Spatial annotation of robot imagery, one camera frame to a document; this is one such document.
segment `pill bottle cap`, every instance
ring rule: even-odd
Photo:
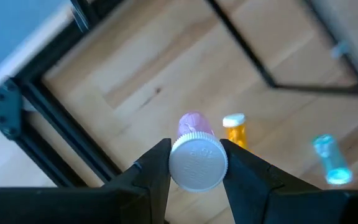
[[[169,170],[172,179],[190,192],[204,192],[222,182],[227,172],[227,155],[212,134],[187,133],[172,146]]]
[[[225,128],[233,128],[244,124],[246,116],[242,113],[230,114],[223,118],[223,126]]]

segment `orange pill bottle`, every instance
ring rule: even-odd
[[[228,140],[249,150],[247,142],[246,116],[242,113],[230,114],[223,118]]]

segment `white cap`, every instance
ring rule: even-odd
[[[223,118],[223,126],[225,128],[233,128],[244,124],[245,121],[246,116],[242,113],[230,114]]]
[[[172,146],[169,171],[181,188],[204,192],[222,182],[227,171],[227,155],[212,134],[187,133]]]

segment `wooden floor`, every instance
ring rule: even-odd
[[[278,82],[352,83],[330,56],[330,45],[296,0],[220,0]],[[323,171],[311,140],[338,140],[358,189],[358,97],[267,88],[203,0],[127,0],[45,84],[67,110],[126,169],[177,122],[200,110],[219,138],[221,119],[245,113],[249,145],[261,158],[322,189]],[[91,186],[101,181],[35,113],[31,122]],[[0,186],[53,183],[0,134]],[[222,185],[190,194],[171,183],[171,223],[232,223]]]

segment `blue translucent bottle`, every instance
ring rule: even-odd
[[[323,163],[327,183],[339,185],[352,181],[352,171],[348,168],[332,135],[318,136],[313,141],[313,146]]]

